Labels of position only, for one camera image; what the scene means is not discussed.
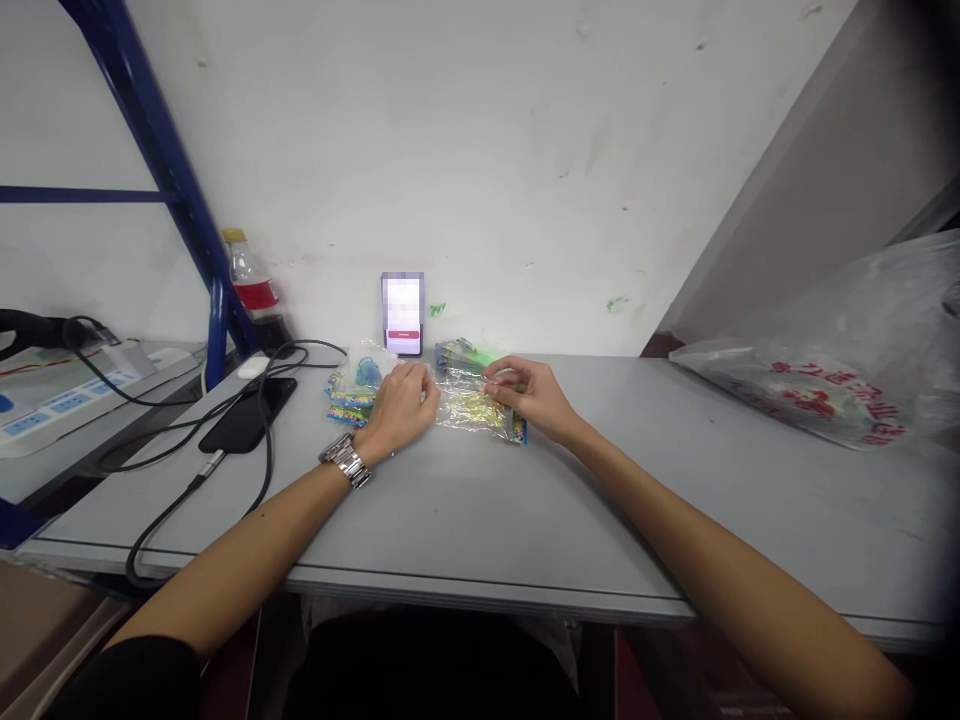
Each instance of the smartphone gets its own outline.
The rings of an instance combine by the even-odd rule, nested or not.
[[[272,425],[274,418],[287,404],[297,381],[293,378],[268,378],[263,386],[263,405],[267,411],[267,422]],[[210,428],[210,432],[200,441],[200,452],[223,450],[228,455],[248,453],[263,439],[263,421],[257,409],[257,390],[254,388],[243,394],[233,404],[227,414]]]
[[[423,355],[423,273],[383,273],[383,342],[400,357]]]

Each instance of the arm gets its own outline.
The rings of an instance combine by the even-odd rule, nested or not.
[[[367,467],[383,461],[433,423],[439,402],[425,365],[398,365],[377,393],[370,422],[355,437],[357,455]],[[314,468],[191,560],[107,647],[163,635],[208,657],[260,607],[349,491],[339,467]]]
[[[501,370],[511,368],[502,375]],[[564,445],[650,542],[690,602],[803,717],[903,717],[912,689],[816,595],[657,482],[574,412],[550,367],[507,357],[486,391]],[[523,383],[525,392],[515,386]]]

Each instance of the plastic bottle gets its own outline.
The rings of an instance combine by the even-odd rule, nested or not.
[[[263,264],[250,250],[247,237],[240,228],[222,231],[223,239],[230,249],[230,280],[237,289],[240,302],[253,321],[260,348],[272,357],[277,349],[293,338],[283,318],[284,308],[273,287],[273,280]],[[284,356],[293,348],[284,352]]]

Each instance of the plastic bag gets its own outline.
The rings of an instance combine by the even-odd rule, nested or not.
[[[401,362],[372,340],[362,340],[358,347],[350,348],[323,390],[331,402],[327,417],[357,427],[366,425],[383,378]]]
[[[670,359],[844,447],[946,433],[960,425],[960,320],[944,303],[958,273],[958,230],[895,245]]]
[[[527,421],[512,408],[483,392],[486,378],[457,368],[448,368],[437,382],[442,393],[437,424],[444,427],[491,432],[520,445],[527,444]]]
[[[447,340],[434,345],[437,370],[452,368],[479,375],[487,365],[499,360],[505,353],[496,348],[475,345],[466,338]]]

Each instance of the charging cable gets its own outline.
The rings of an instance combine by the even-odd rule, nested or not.
[[[223,450],[217,450],[213,457],[211,457],[207,462],[203,464],[203,467],[200,468],[200,472],[197,473],[196,477],[187,485],[187,489],[180,493],[180,496],[170,503],[169,507],[160,513],[157,518],[147,525],[147,529],[144,530],[140,537],[137,538],[137,541],[133,544],[133,547],[130,548],[130,552],[127,554],[127,562],[124,565],[124,574],[127,576],[127,580],[134,587],[138,587],[142,590],[150,590],[153,588],[158,588],[163,585],[166,580],[156,580],[153,578],[145,578],[140,575],[137,575],[136,561],[137,555],[140,553],[140,548],[147,538],[153,534],[153,531],[156,530],[160,525],[170,517],[174,511],[183,504],[183,501],[190,497],[201,485],[203,485],[207,478],[213,475],[213,471],[217,469],[217,466],[223,461],[227,454]]]
[[[177,450],[179,450],[184,445],[186,445],[188,442],[190,442],[190,440],[197,434],[197,432],[200,430],[200,428],[203,426],[204,423],[206,423],[207,421],[219,415],[222,415],[227,410],[229,410],[234,405],[234,403],[238,402],[240,398],[242,398],[244,395],[247,395],[248,393],[250,393],[255,389],[257,393],[257,409],[260,416],[260,422],[262,423],[263,429],[264,429],[264,441],[266,442],[267,458],[266,458],[266,467],[264,468],[263,482],[261,483],[260,491],[258,492],[257,497],[254,499],[253,503],[244,513],[244,516],[250,514],[253,510],[259,507],[261,502],[263,502],[263,498],[266,497],[266,494],[270,489],[270,482],[273,477],[273,436],[271,434],[270,420],[268,417],[268,408],[263,398],[263,388],[264,388],[265,381],[269,378],[276,377],[281,373],[285,373],[300,367],[332,369],[340,366],[340,363],[333,363],[333,364],[307,363],[306,360],[309,357],[309,352],[305,347],[302,347],[302,346],[308,345],[308,344],[321,345],[324,347],[328,347],[341,353],[344,357],[347,356],[346,350],[334,345],[333,343],[328,343],[323,340],[293,340],[291,342],[284,343],[282,346],[280,346],[280,348],[278,348],[277,352],[274,353],[274,355],[267,361],[266,368],[264,368],[264,371],[258,377],[247,382],[240,389],[239,392],[220,401],[217,405],[215,405],[213,408],[211,408],[206,413],[204,413],[202,417],[196,420],[188,420],[186,422],[169,425],[165,428],[160,428],[159,430],[151,430],[149,432],[141,433],[140,435],[136,435],[127,440],[124,440],[122,443],[114,446],[113,448],[111,448],[110,450],[108,450],[107,452],[105,452],[103,455],[100,456],[100,458],[97,461],[98,468],[107,473],[126,472],[129,470],[136,470],[138,468],[145,467],[147,465],[157,462],[158,460],[168,457],[169,455],[172,455]],[[285,362],[280,365],[274,365],[274,361],[276,360],[276,358],[282,355],[283,351],[288,348],[293,348],[294,351],[299,350],[300,352],[303,353],[303,356],[296,362]],[[132,443],[138,442],[145,438],[154,437],[156,435],[159,435],[160,433],[169,432],[171,430],[179,430],[181,428],[186,428],[186,427],[190,427],[191,430],[189,433],[187,433],[187,435],[182,440],[177,442],[173,447],[168,448],[167,450],[164,450],[163,452],[158,453],[153,457],[147,458],[145,460],[140,460],[138,462],[135,462],[129,465],[124,465],[122,467],[109,467],[105,464],[105,460],[110,455],[116,453],[119,449],[123,447],[126,447]],[[147,578],[139,575],[136,569],[137,556],[140,554],[144,543],[146,543],[147,540],[149,540],[150,536],[156,531],[156,529],[160,527],[160,525],[162,525],[167,520],[167,518],[169,518],[184,503],[184,501],[188,497],[190,497],[190,495],[196,492],[196,490],[200,488],[200,486],[203,485],[204,482],[206,482],[207,478],[209,478],[210,475],[213,474],[213,471],[223,461],[224,457],[226,457],[226,453],[224,453],[222,450],[218,450],[216,453],[214,453],[213,456],[210,458],[210,460],[204,464],[200,472],[197,473],[197,475],[193,478],[190,484],[187,485],[186,489],[177,497],[177,499],[174,500],[162,513],[160,513],[160,515],[158,515],[156,519],[153,522],[151,522],[150,525],[147,526],[147,528],[143,531],[143,533],[141,533],[140,537],[137,538],[137,541],[133,544],[133,546],[130,548],[130,552],[127,554],[127,560],[124,566],[125,575],[131,585],[141,589],[154,589],[154,588],[160,587],[167,581],[167,578],[154,579],[154,578]]]
[[[90,362],[90,360],[88,360],[82,352],[80,352],[80,348],[78,348],[76,345],[73,344],[73,339],[70,337],[68,328],[72,323],[79,323],[81,320],[86,320],[88,323],[93,325],[93,329],[96,330],[97,334],[107,342],[107,345],[116,346],[121,344],[120,340],[117,339],[117,336],[110,331],[110,328],[108,328],[99,320],[94,320],[89,315],[74,315],[71,318],[67,318],[66,322],[63,323],[63,331],[61,333],[61,337],[63,339],[64,347],[66,347],[74,355],[76,355],[77,360],[79,360],[84,365],[86,365],[87,368],[89,368],[90,372],[92,372],[94,375],[100,378],[100,380],[102,380],[107,387],[113,390],[117,395],[122,397],[124,400],[126,400],[127,402],[132,402],[134,405],[143,405],[145,407],[172,407],[175,405],[193,405],[193,403],[196,402],[195,400],[178,400],[175,402],[154,403],[154,402],[148,402],[147,400],[139,400],[138,398],[135,398],[132,395],[127,395],[127,393],[125,393],[123,390],[121,390],[112,382],[110,382],[107,376],[104,375],[102,372],[100,372],[100,369],[96,365],[94,365],[92,362]]]

